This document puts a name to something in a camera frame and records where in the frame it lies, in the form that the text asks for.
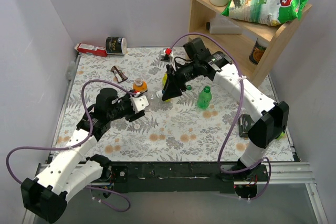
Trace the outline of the orange juice bottle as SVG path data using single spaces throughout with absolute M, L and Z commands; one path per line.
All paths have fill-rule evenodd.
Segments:
M 133 90 L 135 92 L 139 92 L 140 94 L 143 94 L 143 93 L 147 92 L 147 90 L 148 90 L 147 83 L 143 79 L 137 78 L 137 79 L 134 80 Z

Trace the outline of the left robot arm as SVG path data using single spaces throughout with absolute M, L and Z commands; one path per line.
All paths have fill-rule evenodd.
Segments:
M 110 129 L 112 121 L 135 121 L 145 115 L 147 106 L 148 100 L 142 93 L 118 97 L 113 88 L 101 89 L 95 103 L 88 108 L 89 114 L 77 124 L 66 149 L 33 179 L 26 178 L 22 182 L 24 207 L 48 223 L 55 223 L 75 194 L 94 180 L 108 181 L 113 170 L 105 156 L 88 157 L 82 168 L 76 169 L 76 166 Z

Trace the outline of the clear plastic bottle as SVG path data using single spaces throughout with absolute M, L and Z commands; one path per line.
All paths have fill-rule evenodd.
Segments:
M 148 102 L 149 102 L 149 105 L 155 105 L 155 104 L 157 104 L 157 103 L 161 103 L 161 102 L 163 102 L 162 98 L 159 99 L 159 98 L 156 96 L 156 92 L 157 92 L 157 91 L 147 91 L 147 92 L 145 93 L 146 98 L 147 98 L 147 100 L 148 100 Z

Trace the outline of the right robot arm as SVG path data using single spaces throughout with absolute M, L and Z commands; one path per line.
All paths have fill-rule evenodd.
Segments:
M 189 57 L 185 64 L 171 62 L 166 65 L 167 80 L 162 100 L 180 97 L 187 90 L 187 82 L 200 76 L 209 78 L 230 93 L 238 101 L 235 117 L 238 118 L 241 109 L 245 109 L 255 123 L 248 131 L 249 143 L 243 155 L 237 165 L 225 173 L 238 173 L 242 180 L 251 180 L 257 174 L 256 167 L 266 159 L 265 153 L 272 141 L 286 130 L 289 105 L 261 93 L 243 76 L 238 62 L 226 49 L 212 54 L 201 37 L 184 44 Z

